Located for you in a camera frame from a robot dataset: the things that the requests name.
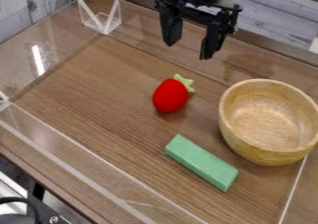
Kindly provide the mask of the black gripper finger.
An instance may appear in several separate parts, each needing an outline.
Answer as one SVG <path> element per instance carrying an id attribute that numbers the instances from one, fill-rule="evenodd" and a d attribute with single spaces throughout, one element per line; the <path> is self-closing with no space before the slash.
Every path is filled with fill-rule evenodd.
<path id="1" fill-rule="evenodd" d="M 206 28 L 206 36 L 202 41 L 200 59 L 211 59 L 214 53 L 220 50 L 227 35 L 226 26 L 212 21 Z"/>
<path id="2" fill-rule="evenodd" d="M 172 46 L 182 38 L 183 19 L 179 9 L 163 3 L 159 4 L 162 36 L 167 46 Z"/>

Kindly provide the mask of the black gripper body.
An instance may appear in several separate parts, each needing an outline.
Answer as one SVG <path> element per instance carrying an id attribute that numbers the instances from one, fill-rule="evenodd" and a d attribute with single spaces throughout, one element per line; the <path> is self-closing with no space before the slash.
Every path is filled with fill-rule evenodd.
<path id="1" fill-rule="evenodd" d="M 226 32 L 237 30 L 242 5 L 233 0 L 156 0 L 162 20 L 187 18 L 200 24 L 219 21 Z"/>

